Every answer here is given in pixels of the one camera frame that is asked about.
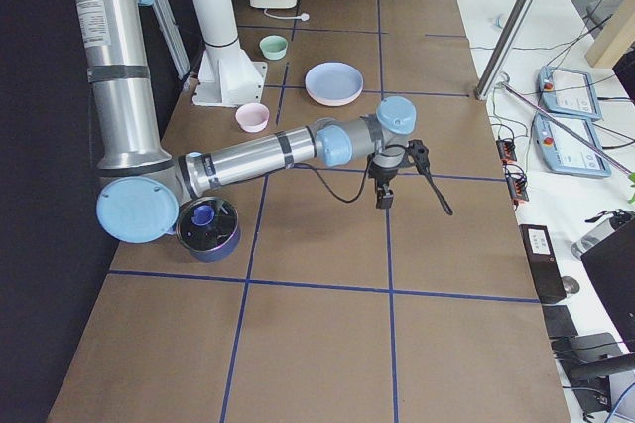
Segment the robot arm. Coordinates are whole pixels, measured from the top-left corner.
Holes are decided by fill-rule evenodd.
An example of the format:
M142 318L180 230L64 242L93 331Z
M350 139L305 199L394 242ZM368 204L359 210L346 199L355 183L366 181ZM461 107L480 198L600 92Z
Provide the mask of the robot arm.
M141 0L74 0L97 108L104 155L96 202L101 227L129 243L183 235L186 207L207 193L299 162L333 167L360 157L388 182L416 125L403 97L380 102L373 114L314 124L239 142L230 112L258 99L266 66L242 50L231 0L192 0L211 79L197 96L182 97L161 138L139 17Z

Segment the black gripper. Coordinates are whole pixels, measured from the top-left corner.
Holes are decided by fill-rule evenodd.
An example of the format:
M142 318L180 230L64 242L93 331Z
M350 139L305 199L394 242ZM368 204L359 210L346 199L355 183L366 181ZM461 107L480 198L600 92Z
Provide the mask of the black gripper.
M392 206L394 193L390 188L390 183L397 174L398 169L396 167L382 167L377 164L371 165L370 177L374 180L377 209L389 209Z

